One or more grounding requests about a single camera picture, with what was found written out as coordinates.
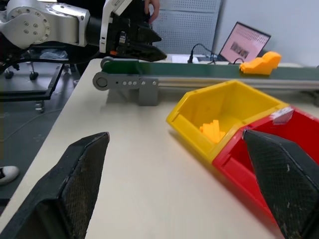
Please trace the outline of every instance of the gray bracket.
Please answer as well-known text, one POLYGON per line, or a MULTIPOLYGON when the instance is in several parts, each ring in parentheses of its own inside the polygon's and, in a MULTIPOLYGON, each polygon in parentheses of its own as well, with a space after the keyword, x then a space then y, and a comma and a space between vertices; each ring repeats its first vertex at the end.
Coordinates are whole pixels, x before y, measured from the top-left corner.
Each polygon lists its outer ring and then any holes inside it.
POLYGON ((98 72, 93 78, 93 85, 99 91, 110 89, 139 90, 140 106, 157 106, 158 104, 159 80, 156 78, 98 72))

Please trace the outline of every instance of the plastic storage bin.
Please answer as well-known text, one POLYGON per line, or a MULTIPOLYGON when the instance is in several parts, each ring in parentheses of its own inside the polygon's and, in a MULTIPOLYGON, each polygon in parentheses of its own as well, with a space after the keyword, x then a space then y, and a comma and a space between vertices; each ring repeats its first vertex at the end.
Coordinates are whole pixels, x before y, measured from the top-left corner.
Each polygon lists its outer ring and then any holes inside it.
POLYGON ((188 92, 166 121, 209 163, 242 126, 264 118, 288 104, 240 81, 228 81, 188 92), (226 135, 213 143, 199 128, 219 120, 226 135))
MULTIPOLYGON (((297 143, 319 165, 319 119, 293 108, 288 122, 277 124, 274 115, 260 119, 246 127, 274 134, 297 143)), ((259 190, 256 176, 242 139, 246 127, 241 128, 212 162, 222 174, 230 179, 273 221, 274 218, 259 190)))

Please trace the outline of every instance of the red bin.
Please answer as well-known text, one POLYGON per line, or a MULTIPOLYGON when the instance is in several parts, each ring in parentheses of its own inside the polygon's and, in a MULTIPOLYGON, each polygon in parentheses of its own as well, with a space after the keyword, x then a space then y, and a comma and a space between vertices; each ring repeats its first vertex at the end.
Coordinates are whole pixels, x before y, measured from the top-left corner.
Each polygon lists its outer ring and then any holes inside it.
POLYGON ((242 134, 249 128, 294 141, 319 165, 319 119, 299 109, 290 109, 285 122, 278 122, 271 115, 240 128, 212 162, 214 167, 238 186, 273 221, 275 220, 259 190, 242 134))

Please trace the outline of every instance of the laptop screen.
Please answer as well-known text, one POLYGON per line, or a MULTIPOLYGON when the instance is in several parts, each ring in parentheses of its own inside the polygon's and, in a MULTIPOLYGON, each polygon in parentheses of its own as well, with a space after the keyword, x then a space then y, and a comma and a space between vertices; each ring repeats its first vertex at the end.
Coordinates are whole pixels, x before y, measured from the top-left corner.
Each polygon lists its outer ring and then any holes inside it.
POLYGON ((251 61, 258 56, 270 37, 270 35, 237 22, 221 49, 220 55, 231 63, 238 58, 251 61))

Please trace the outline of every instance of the label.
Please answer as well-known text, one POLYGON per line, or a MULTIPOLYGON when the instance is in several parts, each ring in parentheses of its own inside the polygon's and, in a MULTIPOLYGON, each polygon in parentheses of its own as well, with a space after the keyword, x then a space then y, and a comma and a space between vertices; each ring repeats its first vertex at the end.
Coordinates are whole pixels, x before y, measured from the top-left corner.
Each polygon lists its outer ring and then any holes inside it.
POLYGON ((273 124, 285 124, 292 118, 293 112, 294 109, 289 106, 272 113, 270 117, 273 120, 273 124))

